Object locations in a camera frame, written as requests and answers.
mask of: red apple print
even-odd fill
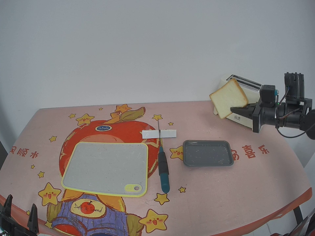
[[[95,207],[92,204],[92,201],[90,201],[90,202],[83,202],[82,205],[81,205],[80,210],[84,214],[91,214],[95,210]]]

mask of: white block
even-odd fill
[[[161,138],[176,137],[176,129],[162,129]],[[142,130],[142,139],[159,138],[158,130]]]

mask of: black cable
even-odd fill
[[[279,132],[280,135],[282,135],[282,136],[284,136],[284,137],[286,137],[286,138],[296,138],[296,137],[299,137],[299,136],[301,136],[301,135],[304,135],[306,132],[310,131],[313,127],[315,127],[315,123],[314,123],[312,126],[310,126],[307,130],[305,130],[303,133],[301,133],[301,134],[299,134],[299,135],[296,135],[296,136],[286,136],[286,135],[282,134],[282,133],[279,131],[279,128],[276,128],[276,129],[277,129],[277,131]]]
[[[279,105],[282,103],[283,99],[287,96],[287,94],[288,94],[288,92],[289,92],[289,89],[290,89],[290,87],[288,87],[288,90],[286,91],[285,95],[282,97],[282,99],[280,100],[279,104],[277,104],[277,107],[276,107],[276,118],[277,118],[277,119],[276,119],[276,120],[279,120],[279,119],[280,119],[280,118],[278,117],[278,116],[279,116],[279,115],[278,115],[278,107],[279,107]],[[276,129],[277,129],[278,133],[279,133],[280,135],[282,135],[283,137],[285,137],[285,138],[296,138],[296,137],[299,137],[299,136],[301,136],[301,135],[304,135],[306,132],[310,131],[313,127],[315,127],[315,123],[314,123],[313,125],[311,125],[311,126],[310,126],[307,130],[305,130],[303,133],[298,134],[298,135],[296,135],[296,136],[286,136],[286,135],[282,134],[282,133],[279,131],[279,127],[276,126]]]
[[[294,109],[291,112],[287,113],[285,116],[279,117],[279,119],[284,119],[285,117],[288,117],[290,114],[293,114],[298,110],[301,110],[301,108]]]
[[[278,109],[279,109],[279,105],[282,103],[283,99],[287,96],[288,92],[289,92],[290,87],[288,87],[288,90],[286,91],[286,93],[284,94],[284,96],[282,97],[282,99],[280,100],[280,102],[277,104],[276,107],[276,120],[279,119],[279,115],[278,115]]]

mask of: cartoon print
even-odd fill
[[[152,119],[161,120],[163,119],[161,115],[153,115]]]
[[[172,152],[171,158],[179,158],[180,160],[184,160],[184,147],[179,146],[177,148],[170,148],[169,149]]]
[[[48,203],[56,205],[58,203],[57,197],[60,193],[60,189],[55,189],[48,182],[45,186],[45,189],[38,192],[38,195],[42,198],[42,206],[45,206]]]
[[[165,194],[157,193],[157,198],[154,201],[159,202],[160,205],[163,205],[164,203],[169,202],[169,199],[167,198],[167,193]]]
[[[47,226],[47,227],[50,228],[50,229],[53,229],[51,225],[52,225],[52,223],[46,221],[45,226]]]
[[[180,187],[178,190],[179,190],[180,193],[186,192],[186,188],[184,188],[184,187]]]
[[[165,220],[167,220],[167,214],[158,214],[154,210],[149,209],[146,217],[140,219],[139,223],[145,225],[146,232],[149,234],[154,230],[166,230]]]
[[[56,140],[56,138],[57,138],[57,136],[52,136],[51,138],[49,138],[49,140],[50,140],[50,142],[53,142]]]
[[[82,117],[77,118],[78,126],[82,124],[90,124],[91,120],[94,118],[94,116],[89,116],[88,114],[84,114]]]
[[[61,148],[59,157],[61,176],[65,172],[75,145],[85,141],[147,144],[148,177],[150,177],[158,166],[159,142],[158,139],[142,139],[140,133],[142,130],[155,129],[147,123],[136,121],[145,114],[145,108],[131,109],[127,104],[117,105],[115,112],[110,114],[109,120],[90,121],[94,117],[88,114],[76,119],[81,125],[79,124],[79,127],[69,134]],[[73,236],[92,236],[100,233],[104,236],[140,236],[144,229],[144,224],[141,224],[140,220],[139,216],[127,212],[122,197],[65,189],[61,201],[48,203],[45,225]]]
[[[44,177],[44,173],[45,173],[45,172],[41,172],[41,171],[40,171],[40,173],[37,174],[37,175],[39,176],[39,178],[41,178],[41,177]]]
[[[121,113],[124,113],[124,112],[126,112],[126,111],[128,111],[130,109],[132,109],[132,108],[128,107],[127,104],[123,104],[121,106],[117,105],[115,112],[119,112],[120,111]]]

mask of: red chinese characters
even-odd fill
[[[247,155],[248,158],[254,158],[255,156],[255,152],[252,149],[252,145],[245,145],[242,147],[243,150],[245,151],[245,155]]]
[[[38,156],[37,151],[32,152],[32,154],[30,155],[30,157],[32,157],[32,158],[36,158],[37,156]]]
[[[11,148],[11,150],[10,150],[10,153],[14,154],[14,151],[15,151],[15,150],[16,150],[16,147],[13,146],[13,147]]]
[[[27,154],[28,150],[29,150],[28,148],[20,148],[17,154],[25,157],[25,155]]]
[[[267,153],[269,153],[269,151],[268,151],[267,149],[265,149],[264,147],[265,147],[265,146],[262,145],[262,146],[260,146],[260,147],[258,147],[258,148],[262,151],[262,154],[267,154]]]
[[[239,155],[236,150],[231,150],[234,161],[239,159]]]

